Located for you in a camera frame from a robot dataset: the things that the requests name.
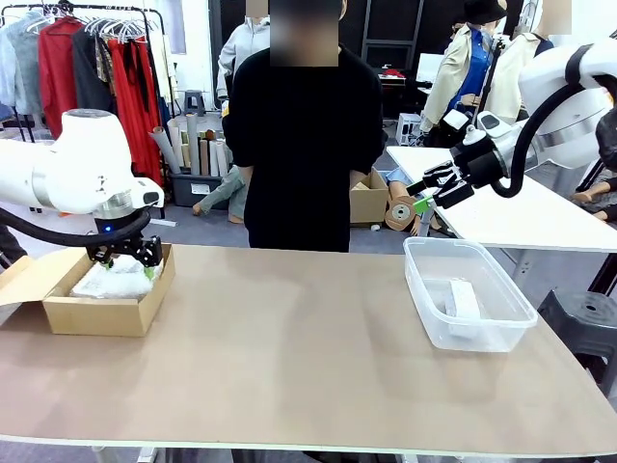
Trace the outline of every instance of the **robotic hand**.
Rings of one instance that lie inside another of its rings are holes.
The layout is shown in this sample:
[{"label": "robotic hand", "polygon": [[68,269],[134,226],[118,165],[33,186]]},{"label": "robotic hand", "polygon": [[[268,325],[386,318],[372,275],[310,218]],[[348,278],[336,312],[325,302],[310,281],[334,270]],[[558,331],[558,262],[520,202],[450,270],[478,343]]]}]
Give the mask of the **robotic hand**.
[{"label": "robotic hand", "polygon": [[128,254],[145,266],[162,257],[159,237],[143,239],[148,209],[162,207],[163,190],[134,177],[131,155],[118,118],[105,111],[63,114],[63,134],[52,146],[0,140],[0,200],[94,214],[99,234],[75,235],[37,227],[0,208],[0,223],[53,244],[85,247],[90,259],[111,263]]},{"label": "robotic hand", "polygon": [[[519,81],[530,118],[510,126],[490,112],[468,127],[453,161],[427,171],[409,188],[415,195],[437,187],[436,205],[449,208],[491,185],[503,198],[523,187],[524,172],[551,161],[567,169],[598,158],[617,171],[617,41],[554,48],[524,69]],[[510,178],[504,186],[502,178]]]}]

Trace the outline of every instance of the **gray floor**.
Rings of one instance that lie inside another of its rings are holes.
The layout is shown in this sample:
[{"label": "gray floor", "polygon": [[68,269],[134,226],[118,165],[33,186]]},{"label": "gray floor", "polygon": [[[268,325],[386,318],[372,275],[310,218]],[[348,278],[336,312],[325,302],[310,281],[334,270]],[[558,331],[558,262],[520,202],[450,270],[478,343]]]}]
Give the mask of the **gray floor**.
[{"label": "gray floor", "polygon": [[[392,169],[393,163],[385,154],[377,162],[379,170]],[[547,186],[551,186],[554,180],[555,168],[546,167],[532,174],[537,180]],[[19,215],[27,217],[39,225],[64,232],[88,232],[94,229],[94,222],[90,217],[67,217],[59,218],[57,214],[45,212],[42,215],[33,215],[23,207],[7,206],[7,208]],[[213,211],[207,217],[194,217],[191,209],[170,205],[166,208],[167,218],[177,221],[175,228],[150,225],[146,234],[158,234],[163,240],[178,244],[196,244],[211,246],[248,246],[248,236],[242,226],[237,226],[227,221],[227,214]],[[40,243],[32,238],[18,234],[22,245],[33,256],[40,256],[55,249],[54,246]],[[355,253],[367,254],[402,254],[402,243],[408,235],[404,232],[369,229],[353,229],[351,250]],[[500,250],[492,250],[492,253],[506,271],[511,272],[514,264]],[[529,301],[538,306],[547,293],[557,287],[567,287],[570,290],[585,290],[604,262],[605,255],[592,255],[583,253],[560,253],[544,252],[538,264],[532,269],[527,283],[522,288]],[[0,318],[6,315],[8,309],[0,308]],[[121,449],[119,452],[120,463],[136,461],[135,449]],[[267,463],[279,463],[282,461],[300,463],[305,459],[302,454],[294,452],[272,452],[268,456]],[[213,463],[229,463],[228,451],[212,450],[202,452],[199,461]],[[420,463],[430,463],[425,458],[420,458]],[[25,444],[12,444],[0,442],[0,463],[41,463],[41,462],[95,462],[90,449],[87,448],[59,448],[49,446],[32,446]]]}]

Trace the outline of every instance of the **clear plastic container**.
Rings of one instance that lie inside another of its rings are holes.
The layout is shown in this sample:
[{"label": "clear plastic container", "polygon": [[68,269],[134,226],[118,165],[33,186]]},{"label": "clear plastic container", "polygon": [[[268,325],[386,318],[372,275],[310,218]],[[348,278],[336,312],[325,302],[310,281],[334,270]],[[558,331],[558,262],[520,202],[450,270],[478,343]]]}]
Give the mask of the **clear plastic container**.
[{"label": "clear plastic container", "polygon": [[[407,284],[436,347],[510,352],[537,324],[536,310],[483,246],[460,239],[408,238],[404,247]],[[472,284],[478,317],[446,314],[456,280]]]}]

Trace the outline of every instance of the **red dress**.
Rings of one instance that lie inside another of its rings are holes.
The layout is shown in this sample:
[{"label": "red dress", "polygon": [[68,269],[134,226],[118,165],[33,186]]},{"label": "red dress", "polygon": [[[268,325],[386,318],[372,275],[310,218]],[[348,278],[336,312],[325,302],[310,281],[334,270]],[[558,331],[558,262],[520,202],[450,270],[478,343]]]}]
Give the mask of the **red dress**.
[{"label": "red dress", "polygon": [[161,124],[146,44],[109,41],[118,115],[131,149],[134,173],[163,186],[159,148],[149,133]]},{"label": "red dress", "polygon": [[40,31],[40,97],[47,125],[55,139],[62,133],[63,113],[78,107],[71,36],[82,27],[82,22],[67,16]]}]

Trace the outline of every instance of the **person in beige coat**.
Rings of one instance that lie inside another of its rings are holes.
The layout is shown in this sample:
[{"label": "person in beige coat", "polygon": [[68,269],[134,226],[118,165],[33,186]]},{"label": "person in beige coat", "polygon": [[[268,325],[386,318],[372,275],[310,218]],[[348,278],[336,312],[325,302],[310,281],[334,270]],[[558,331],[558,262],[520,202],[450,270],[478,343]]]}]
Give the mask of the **person in beige coat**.
[{"label": "person in beige coat", "polygon": [[516,37],[497,62],[485,110],[491,111],[505,123],[515,123],[523,109],[519,89],[521,72],[536,56],[554,48],[554,44],[543,35],[544,22],[540,21],[533,34],[524,33]]},{"label": "person in beige coat", "polygon": [[[490,65],[490,31],[494,31],[507,15],[506,8],[506,0],[466,0],[468,22],[445,51],[424,107],[420,126],[423,133],[436,127],[448,109],[453,109],[452,105],[470,108],[479,104],[484,76]],[[479,90],[459,95],[462,89],[478,87],[478,82]]]}]

